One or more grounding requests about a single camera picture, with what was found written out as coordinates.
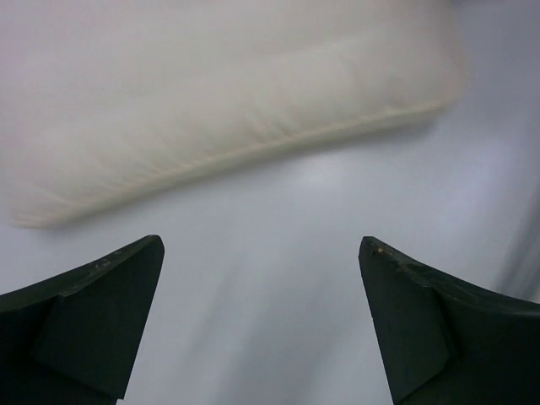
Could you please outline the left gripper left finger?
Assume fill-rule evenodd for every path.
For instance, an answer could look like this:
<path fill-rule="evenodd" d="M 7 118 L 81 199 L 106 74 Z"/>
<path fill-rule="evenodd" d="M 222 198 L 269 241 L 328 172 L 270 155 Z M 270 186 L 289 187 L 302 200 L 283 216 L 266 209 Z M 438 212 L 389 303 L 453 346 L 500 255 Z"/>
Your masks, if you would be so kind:
<path fill-rule="evenodd" d="M 3 404 L 115 404 L 159 281 L 157 235 L 1 297 Z"/>

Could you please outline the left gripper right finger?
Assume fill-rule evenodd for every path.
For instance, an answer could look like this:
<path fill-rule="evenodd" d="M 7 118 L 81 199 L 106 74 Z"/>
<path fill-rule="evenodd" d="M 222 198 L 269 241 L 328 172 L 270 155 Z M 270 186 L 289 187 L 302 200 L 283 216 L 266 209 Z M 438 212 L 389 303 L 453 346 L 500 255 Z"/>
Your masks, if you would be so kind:
<path fill-rule="evenodd" d="M 373 236 L 359 267 L 395 404 L 537 404 L 539 305 L 463 281 Z"/>

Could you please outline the cream pillow with bear print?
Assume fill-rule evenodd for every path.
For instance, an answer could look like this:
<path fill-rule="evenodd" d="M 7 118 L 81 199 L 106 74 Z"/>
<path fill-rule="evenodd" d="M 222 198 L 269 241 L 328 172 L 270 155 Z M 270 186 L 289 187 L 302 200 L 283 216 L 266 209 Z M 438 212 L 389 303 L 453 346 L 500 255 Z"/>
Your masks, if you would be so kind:
<path fill-rule="evenodd" d="M 448 1 L 4 1 L 1 190 L 45 228 L 317 143 L 437 116 Z"/>

